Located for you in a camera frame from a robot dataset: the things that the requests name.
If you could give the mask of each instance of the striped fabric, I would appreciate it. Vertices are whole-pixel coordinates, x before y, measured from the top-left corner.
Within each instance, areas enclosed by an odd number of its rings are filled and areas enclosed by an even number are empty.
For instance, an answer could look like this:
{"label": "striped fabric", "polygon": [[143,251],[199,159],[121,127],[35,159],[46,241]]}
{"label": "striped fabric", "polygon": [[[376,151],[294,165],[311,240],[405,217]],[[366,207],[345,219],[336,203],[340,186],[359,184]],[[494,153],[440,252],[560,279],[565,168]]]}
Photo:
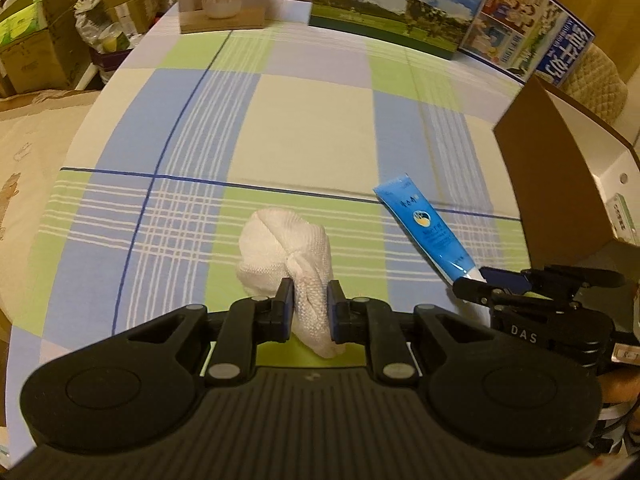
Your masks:
{"label": "striped fabric", "polygon": [[[462,58],[307,27],[180,36],[168,13],[113,76],[60,171],[14,320],[12,458],[31,446],[18,393],[41,363],[186,303],[245,293],[238,237],[259,208],[326,227],[349,296],[466,314],[372,188],[409,173],[479,265],[528,258],[492,126],[519,86]],[[344,365],[299,342],[258,361]]]}

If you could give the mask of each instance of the yellow curtain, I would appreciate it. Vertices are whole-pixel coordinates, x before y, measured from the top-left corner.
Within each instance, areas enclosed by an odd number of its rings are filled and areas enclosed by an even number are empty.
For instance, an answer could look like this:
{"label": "yellow curtain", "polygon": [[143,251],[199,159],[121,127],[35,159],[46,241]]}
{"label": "yellow curtain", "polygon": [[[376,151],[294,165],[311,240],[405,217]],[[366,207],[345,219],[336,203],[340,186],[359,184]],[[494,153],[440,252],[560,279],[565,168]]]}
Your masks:
{"label": "yellow curtain", "polygon": [[558,0],[596,33],[627,82],[640,66],[640,0]]}

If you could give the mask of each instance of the cow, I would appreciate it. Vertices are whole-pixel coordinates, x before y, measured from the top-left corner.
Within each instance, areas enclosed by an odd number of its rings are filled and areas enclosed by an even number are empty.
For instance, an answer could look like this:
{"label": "cow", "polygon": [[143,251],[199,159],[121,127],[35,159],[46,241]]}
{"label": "cow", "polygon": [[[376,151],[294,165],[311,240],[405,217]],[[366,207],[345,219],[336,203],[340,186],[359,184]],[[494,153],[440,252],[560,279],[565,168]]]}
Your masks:
{"label": "cow", "polygon": [[425,30],[429,36],[435,36],[440,30],[445,14],[421,0],[404,0],[405,34],[410,35],[420,20],[428,22],[430,29]]}

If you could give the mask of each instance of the tube logo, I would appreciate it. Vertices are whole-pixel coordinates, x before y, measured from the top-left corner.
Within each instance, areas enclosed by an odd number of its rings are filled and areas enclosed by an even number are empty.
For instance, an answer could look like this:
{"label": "tube logo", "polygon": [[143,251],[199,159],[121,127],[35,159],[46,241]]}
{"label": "tube logo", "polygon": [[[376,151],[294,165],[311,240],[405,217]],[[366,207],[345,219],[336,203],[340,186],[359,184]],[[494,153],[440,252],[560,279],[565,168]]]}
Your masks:
{"label": "tube logo", "polygon": [[431,217],[426,211],[414,211],[414,220],[422,227],[429,227],[431,225]]}

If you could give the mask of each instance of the ribbed black surface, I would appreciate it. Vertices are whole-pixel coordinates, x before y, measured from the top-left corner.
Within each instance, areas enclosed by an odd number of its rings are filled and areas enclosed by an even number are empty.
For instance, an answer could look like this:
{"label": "ribbed black surface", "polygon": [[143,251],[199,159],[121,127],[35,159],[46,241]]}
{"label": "ribbed black surface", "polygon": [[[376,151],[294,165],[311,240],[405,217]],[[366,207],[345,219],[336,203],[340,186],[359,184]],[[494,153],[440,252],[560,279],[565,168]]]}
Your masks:
{"label": "ribbed black surface", "polygon": [[248,384],[210,390],[151,446],[99,457],[41,446],[6,478],[561,480],[589,459],[580,449],[509,458],[468,446],[415,392],[377,384],[364,368],[260,368]]}

